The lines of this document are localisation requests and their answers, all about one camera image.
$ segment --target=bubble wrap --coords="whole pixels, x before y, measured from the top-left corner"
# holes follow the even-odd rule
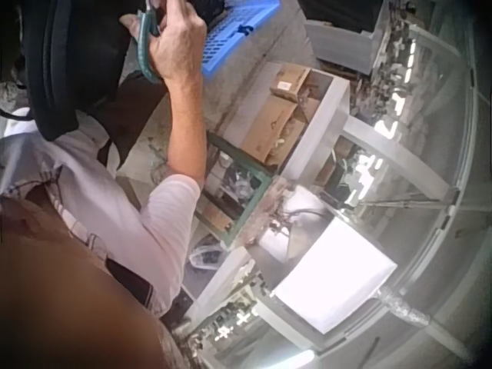
[[[384,306],[390,309],[390,312],[401,320],[406,321],[416,327],[426,327],[431,322],[431,317],[412,308],[398,293],[391,289],[382,287],[376,292],[375,297],[380,300]]]

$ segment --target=green metal frame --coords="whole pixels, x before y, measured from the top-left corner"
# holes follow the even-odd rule
[[[205,225],[216,237],[218,237],[221,241],[225,243],[227,248],[229,248],[234,239],[238,235],[239,231],[244,227],[244,224],[251,216],[251,213],[255,210],[260,200],[263,198],[264,194],[270,187],[273,181],[273,174],[271,174],[261,163],[259,163],[252,156],[242,151],[239,148],[236,148],[222,137],[219,137],[213,133],[208,132],[208,143],[210,145],[215,146],[220,151],[223,151],[229,157],[231,157],[236,163],[247,169],[253,176],[256,177],[260,181],[260,187],[256,189],[254,192],[253,198],[249,201],[248,206],[245,208],[239,219],[233,220],[233,225],[231,229],[226,232],[220,231],[217,229],[207,218],[203,215],[195,212],[195,216],[197,219]]]

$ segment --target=green tool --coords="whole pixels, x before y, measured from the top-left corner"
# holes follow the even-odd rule
[[[159,25],[157,23],[157,13],[154,6],[151,4],[151,0],[145,0],[146,9],[145,12],[138,11],[138,18],[140,19],[140,32],[138,34],[138,64],[142,74],[152,83],[162,83],[161,78],[152,69],[150,63],[150,55],[148,50],[148,44],[150,42],[150,36],[158,37],[161,34]]]

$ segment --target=hand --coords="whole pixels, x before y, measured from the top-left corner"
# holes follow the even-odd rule
[[[167,14],[161,23],[161,35],[151,36],[149,42],[155,71],[164,79],[170,93],[188,86],[201,88],[201,62],[207,34],[205,22],[186,0],[166,2]],[[138,38],[138,17],[123,15],[120,20],[131,35]]]

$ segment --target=concrete floor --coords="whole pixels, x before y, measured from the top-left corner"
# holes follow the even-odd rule
[[[304,30],[304,20],[296,0],[283,0],[278,13],[249,35],[217,73],[205,81],[204,117],[209,130],[224,129],[264,63],[278,60],[318,66]],[[132,45],[124,76],[136,68],[135,46]],[[171,132],[169,110],[169,99],[165,98],[118,173],[121,186],[133,201],[145,201],[165,176]]]

